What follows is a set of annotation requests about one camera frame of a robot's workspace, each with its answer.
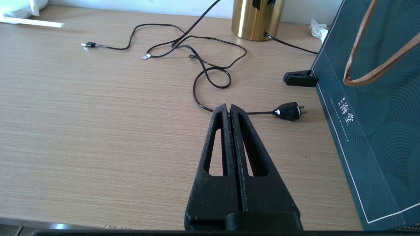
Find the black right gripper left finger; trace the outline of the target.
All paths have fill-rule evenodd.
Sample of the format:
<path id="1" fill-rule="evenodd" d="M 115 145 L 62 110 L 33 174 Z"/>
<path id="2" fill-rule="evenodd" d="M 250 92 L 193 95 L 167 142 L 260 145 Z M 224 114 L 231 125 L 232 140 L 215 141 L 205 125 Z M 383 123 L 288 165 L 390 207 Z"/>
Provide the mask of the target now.
<path id="1" fill-rule="evenodd" d="M 221 131 L 222 176 L 209 173 L 217 130 Z M 185 230 L 236 231 L 242 206 L 238 190 L 237 156 L 226 104 L 214 109 L 191 194 L 185 210 Z"/>

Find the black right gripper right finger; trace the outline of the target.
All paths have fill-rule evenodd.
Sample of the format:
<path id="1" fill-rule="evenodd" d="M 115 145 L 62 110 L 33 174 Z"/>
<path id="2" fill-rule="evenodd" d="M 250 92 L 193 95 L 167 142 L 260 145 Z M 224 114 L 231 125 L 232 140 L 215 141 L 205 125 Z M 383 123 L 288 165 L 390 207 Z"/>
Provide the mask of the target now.
<path id="1" fill-rule="evenodd" d="M 247 113 L 230 110 L 240 210 L 230 214 L 231 231 L 302 231 L 300 211 Z"/>

